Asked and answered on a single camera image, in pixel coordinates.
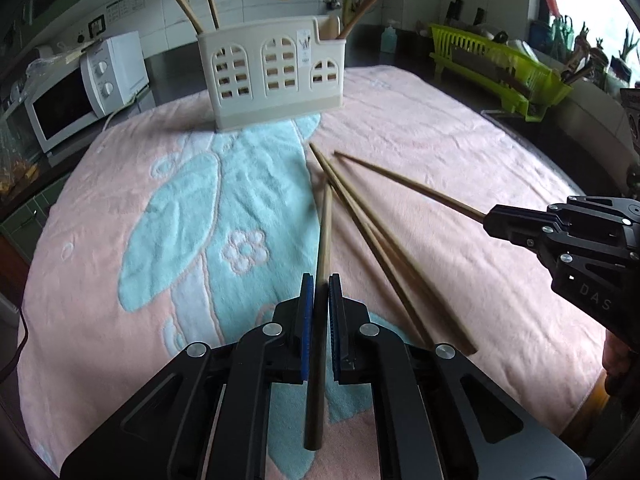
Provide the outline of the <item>person's right hand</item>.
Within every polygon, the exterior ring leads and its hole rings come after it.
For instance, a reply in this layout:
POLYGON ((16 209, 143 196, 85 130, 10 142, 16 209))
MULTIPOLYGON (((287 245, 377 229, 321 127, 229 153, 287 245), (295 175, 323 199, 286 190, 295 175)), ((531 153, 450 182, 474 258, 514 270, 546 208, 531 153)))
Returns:
POLYGON ((636 370, 637 353, 613 333, 606 332, 602 366, 605 370, 605 383, 611 385, 612 382, 626 378, 632 370, 636 370))

